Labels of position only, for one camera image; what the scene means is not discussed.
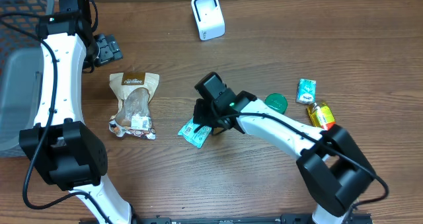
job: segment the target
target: green lid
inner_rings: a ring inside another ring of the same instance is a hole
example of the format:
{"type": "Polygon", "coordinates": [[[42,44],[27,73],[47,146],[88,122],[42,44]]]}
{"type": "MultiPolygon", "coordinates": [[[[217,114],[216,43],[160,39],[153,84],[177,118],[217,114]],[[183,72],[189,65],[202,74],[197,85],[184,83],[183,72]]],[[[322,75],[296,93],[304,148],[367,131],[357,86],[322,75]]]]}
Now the green lid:
{"type": "Polygon", "coordinates": [[[274,93],[267,96],[264,103],[271,107],[271,109],[279,112],[280,114],[284,114],[286,108],[288,108],[288,101],[282,94],[274,93]]]}

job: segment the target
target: orange bottle label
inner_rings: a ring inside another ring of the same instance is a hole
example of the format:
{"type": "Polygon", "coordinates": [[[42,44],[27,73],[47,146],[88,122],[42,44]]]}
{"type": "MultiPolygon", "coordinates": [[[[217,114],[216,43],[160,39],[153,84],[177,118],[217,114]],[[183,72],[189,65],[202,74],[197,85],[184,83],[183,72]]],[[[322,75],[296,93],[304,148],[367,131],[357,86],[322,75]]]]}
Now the orange bottle label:
{"type": "Polygon", "coordinates": [[[328,106],[318,108],[316,111],[316,117],[319,121],[321,128],[329,130],[335,124],[335,118],[333,117],[332,111],[328,106]]]}

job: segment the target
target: clear plastic bag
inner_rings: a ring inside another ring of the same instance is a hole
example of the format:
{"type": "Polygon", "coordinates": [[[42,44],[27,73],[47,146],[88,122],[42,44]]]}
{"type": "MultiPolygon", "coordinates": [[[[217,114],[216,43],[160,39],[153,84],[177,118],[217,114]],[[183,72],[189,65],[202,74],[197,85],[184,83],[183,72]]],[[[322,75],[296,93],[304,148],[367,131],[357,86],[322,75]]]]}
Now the clear plastic bag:
{"type": "Polygon", "coordinates": [[[119,111],[110,118],[109,130],[118,137],[131,134],[155,139],[148,102],[159,84],[159,75],[128,73],[110,75],[110,88],[119,100],[119,111]]]}

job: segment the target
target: small bottle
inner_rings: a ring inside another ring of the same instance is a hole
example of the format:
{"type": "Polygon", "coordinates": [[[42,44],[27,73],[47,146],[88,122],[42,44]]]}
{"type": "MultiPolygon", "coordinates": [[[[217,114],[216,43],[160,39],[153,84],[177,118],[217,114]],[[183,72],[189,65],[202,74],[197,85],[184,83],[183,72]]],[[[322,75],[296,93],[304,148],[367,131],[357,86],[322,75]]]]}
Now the small bottle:
{"type": "Polygon", "coordinates": [[[335,124],[335,118],[328,104],[323,100],[311,103],[307,107],[313,126],[329,130],[335,124]]]}

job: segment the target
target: white device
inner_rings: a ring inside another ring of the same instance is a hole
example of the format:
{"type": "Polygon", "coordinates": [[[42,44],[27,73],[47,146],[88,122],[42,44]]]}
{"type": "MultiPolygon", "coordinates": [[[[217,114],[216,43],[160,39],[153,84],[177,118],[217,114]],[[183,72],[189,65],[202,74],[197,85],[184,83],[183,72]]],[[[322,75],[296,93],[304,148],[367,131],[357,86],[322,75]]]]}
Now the white device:
{"type": "Polygon", "coordinates": [[[225,21],[219,0],[191,0],[201,40],[210,40],[225,34],[225,21]]]}

